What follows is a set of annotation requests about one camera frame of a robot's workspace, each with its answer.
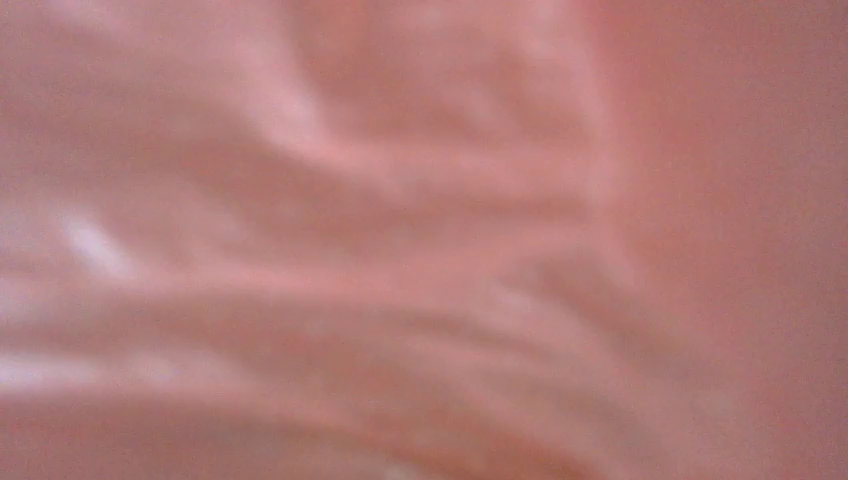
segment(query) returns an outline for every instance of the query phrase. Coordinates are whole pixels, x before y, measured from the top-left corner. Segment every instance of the wrinkled plastic wrap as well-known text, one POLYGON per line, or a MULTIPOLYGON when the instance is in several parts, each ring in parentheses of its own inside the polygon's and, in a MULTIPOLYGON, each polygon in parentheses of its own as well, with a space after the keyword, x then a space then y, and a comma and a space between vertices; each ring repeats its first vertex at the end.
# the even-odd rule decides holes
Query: wrinkled plastic wrap
POLYGON ((0 10, 0 477, 778 478, 571 2, 0 10))

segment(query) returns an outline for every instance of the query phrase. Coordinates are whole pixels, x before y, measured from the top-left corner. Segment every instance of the glossy material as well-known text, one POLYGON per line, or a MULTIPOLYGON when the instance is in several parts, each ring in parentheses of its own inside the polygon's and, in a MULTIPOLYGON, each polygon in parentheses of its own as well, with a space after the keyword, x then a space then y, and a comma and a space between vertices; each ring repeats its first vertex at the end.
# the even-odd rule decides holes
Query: glossy material
POLYGON ((6 2, 0 477, 844 478, 845 7, 702 3, 6 2))

